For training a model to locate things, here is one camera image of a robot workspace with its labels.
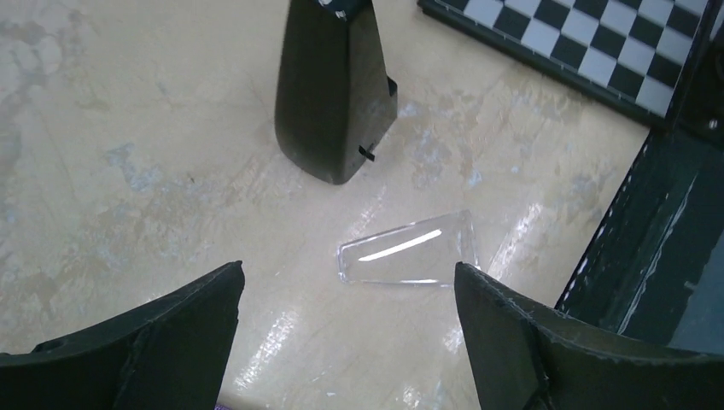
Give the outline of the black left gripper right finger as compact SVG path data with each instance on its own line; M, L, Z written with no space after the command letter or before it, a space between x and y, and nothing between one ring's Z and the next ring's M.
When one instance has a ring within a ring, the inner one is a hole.
M483 409L720 409L723 358L621 336L532 300L475 266L454 294Z

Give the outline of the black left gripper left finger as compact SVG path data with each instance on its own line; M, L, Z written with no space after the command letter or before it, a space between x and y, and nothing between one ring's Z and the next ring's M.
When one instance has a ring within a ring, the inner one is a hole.
M229 262L80 331L1 355L3 409L212 409L245 277Z

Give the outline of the black metronome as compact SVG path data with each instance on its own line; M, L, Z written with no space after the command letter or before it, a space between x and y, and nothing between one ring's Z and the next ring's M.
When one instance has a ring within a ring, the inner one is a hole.
M343 185L398 115L371 1L289 4L277 78L280 150L302 171Z

